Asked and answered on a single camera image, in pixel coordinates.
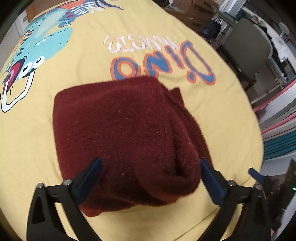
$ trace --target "dinosaur eye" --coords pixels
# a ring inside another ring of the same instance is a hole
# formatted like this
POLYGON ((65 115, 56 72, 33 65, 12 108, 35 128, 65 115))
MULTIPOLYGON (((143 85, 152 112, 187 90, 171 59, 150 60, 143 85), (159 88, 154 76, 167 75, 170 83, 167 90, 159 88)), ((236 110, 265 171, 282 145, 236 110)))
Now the dinosaur eye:
POLYGON ((22 68, 22 70, 20 71, 20 78, 23 78, 27 73, 29 73, 32 65, 33 65, 33 63, 29 62, 22 68))
POLYGON ((35 62, 33 63, 33 69, 36 69, 38 68, 40 65, 43 64, 45 60, 45 57, 44 56, 40 56, 37 60, 35 60, 35 62))

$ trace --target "cartoon dinosaur print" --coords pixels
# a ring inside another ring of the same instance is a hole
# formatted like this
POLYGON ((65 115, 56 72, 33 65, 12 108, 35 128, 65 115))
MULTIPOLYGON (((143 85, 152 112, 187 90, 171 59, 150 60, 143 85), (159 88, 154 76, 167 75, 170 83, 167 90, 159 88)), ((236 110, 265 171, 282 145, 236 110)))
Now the cartoon dinosaur print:
POLYGON ((73 0, 31 21, 5 70, 7 75, 2 82, 3 91, 0 93, 2 112, 11 110, 15 104, 26 97, 33 83, 36 69, 66 46, 72 33, 72 28, 68 25, 71 25, 77 17, 88 13, 90 9, 104 10, 107 7, 121 9, 104 0, 73 0), (61 29, 47 35, 46 33, 54 26, 61 29), (7 103, 7 93, 10 91, 11 94, 12 85, 22 78, 27 78, 25 89, 10 103, 7 103))

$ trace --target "silver bolt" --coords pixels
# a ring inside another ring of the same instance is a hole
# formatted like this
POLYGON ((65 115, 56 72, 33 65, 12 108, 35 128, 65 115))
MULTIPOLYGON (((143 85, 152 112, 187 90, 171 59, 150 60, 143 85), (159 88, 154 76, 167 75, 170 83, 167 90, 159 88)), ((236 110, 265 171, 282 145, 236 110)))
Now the silver bolt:
POLYGON ((63 181, 63 185, 64 185, 64 186, 68 186, 68 185, 70 185, 71 183, 72 183, 72 180, 71 180, 71 179, 67 179, 67 180, 63 181))
POLYGON ((233 181, 233 180, 229 180, 229 181, 227 182, 227 184, 228 184, 229 186, 234 187, 237 183, 236 183, 235 181, 233 181))
POLYGON ((38 183, 37 184, 37 188, 42 188, 42 187, 44 187, 44 184, 43 183, 38 183))
POLYGON ((259 184, 255 184, 255 188, 258 189, 258 190, 261 190, 261 186, 259 184))

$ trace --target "chair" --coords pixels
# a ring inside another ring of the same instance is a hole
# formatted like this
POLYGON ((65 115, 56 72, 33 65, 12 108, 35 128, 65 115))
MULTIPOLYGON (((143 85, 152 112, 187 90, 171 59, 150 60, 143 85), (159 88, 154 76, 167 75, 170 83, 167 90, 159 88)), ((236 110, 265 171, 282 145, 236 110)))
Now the chair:
POLYGON ((239 20, 225 43, 217 52, 221 51, 228 64, 237 68, 240 82, 246 81, 247 91, 255 83, 255 73, 272 56, 272 45, 266 33, 250 20, 239 20))

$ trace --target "maroon fleece fabric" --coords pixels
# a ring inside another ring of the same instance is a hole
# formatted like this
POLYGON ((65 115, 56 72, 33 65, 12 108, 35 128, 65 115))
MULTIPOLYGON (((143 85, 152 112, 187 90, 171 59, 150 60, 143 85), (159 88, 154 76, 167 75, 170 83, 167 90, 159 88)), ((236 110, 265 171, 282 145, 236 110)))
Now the maroon fleece fabric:
POLYGON ((94 157, 103 172, 81 211, 97 216, 134 205, 161 206, 198 187, 199 158, 210 155, 180 90, 142 76, 58 93, 54 138, 64 179, 94 157))

